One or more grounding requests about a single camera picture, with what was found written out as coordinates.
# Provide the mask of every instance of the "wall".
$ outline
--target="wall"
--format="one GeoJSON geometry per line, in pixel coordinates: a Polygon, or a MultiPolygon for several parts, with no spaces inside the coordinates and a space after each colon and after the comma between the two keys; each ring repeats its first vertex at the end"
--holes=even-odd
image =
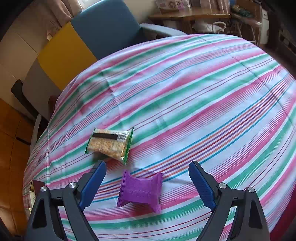
{"type": "MultiPolygon", "coordinates": [[[[124,0],[137,21],[157,11],[154,0],[124,0]]],[[[17,79],[24,80],[32,63],[48,42],[46,30],[28,6],[13,22],[0,42],[0,98],[32,118],[11,93],[17,79]]]]}
{"type": "Polygon", "coordinates": [[[15,109],[0,99],[0,218],[13,234],[24,235],[27,225],[22,181],[33,132],[15,109]]]}

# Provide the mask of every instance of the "curtain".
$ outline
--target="curtain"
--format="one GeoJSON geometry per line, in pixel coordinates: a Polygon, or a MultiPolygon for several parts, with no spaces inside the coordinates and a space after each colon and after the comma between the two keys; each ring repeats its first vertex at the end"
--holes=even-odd
{"type": "Polygon", "coordinates": [[[191,0],[193,7],[218,9],[224,13],[230,13],[229,0],[191,0]]]}
{"type": "Polygon", "coordinates": [[[78,0],[35,0],[32,8],[47,29],[48,39],[82,11],[78,0]]]}

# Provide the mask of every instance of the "sofa armrest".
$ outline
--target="sofa armrest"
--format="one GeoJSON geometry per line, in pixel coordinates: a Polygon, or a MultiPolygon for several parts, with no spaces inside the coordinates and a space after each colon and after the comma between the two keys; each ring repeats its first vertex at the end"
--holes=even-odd
{"type": "Polygon", "coordinates": [[[162,35],[164,37],[187,35],[186,33],[180,30],[155,24],[142,23],[140,24],[140,27],[144,32],[150,32],[153,34],[162,35]]]}

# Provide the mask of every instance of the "snack package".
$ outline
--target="snack package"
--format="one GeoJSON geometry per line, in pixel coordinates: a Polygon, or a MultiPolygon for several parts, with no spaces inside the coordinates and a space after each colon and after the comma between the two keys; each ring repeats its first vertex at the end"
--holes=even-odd
{"type": "Polygon", "coordinates": [[[160,193],[163,174],[156,173],[151,178],[136,178],[125,170],[121,180],[121,187],[117,206],[122,207],[129,202],[148,204],[155,213],[160,213],[160,193]]]}
{"type": "Polygon", "coordinates": [[[124,165],[131,147],[133,128],[129,131],[101,130],[95,128],[87,143],[85,153],[100,152],[124,165]]]}

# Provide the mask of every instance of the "striped tablecloth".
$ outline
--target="striped tablecloth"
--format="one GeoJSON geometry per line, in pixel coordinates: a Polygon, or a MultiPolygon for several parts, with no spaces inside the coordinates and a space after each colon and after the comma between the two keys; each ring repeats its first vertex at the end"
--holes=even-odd
{"type": "Polygon", "coordinates": [[[32,179],[63,188],[91,169],[98,155],[84,151],[94,127],[134,126],[128,164],[106,159],[107,174],[84,211],[100,240],[195,240],[210,210],[188,175],[193,160],[231,188],[253,186],[271,231],[295,185],[295,101],[291,74],[235,36],[178,36],[123,49],[60,95],[25,170],[24,204],[32,179]],[[125,169],[135,177],[163,173],[160,214],[145,205],[116,207],[125,169]]]}

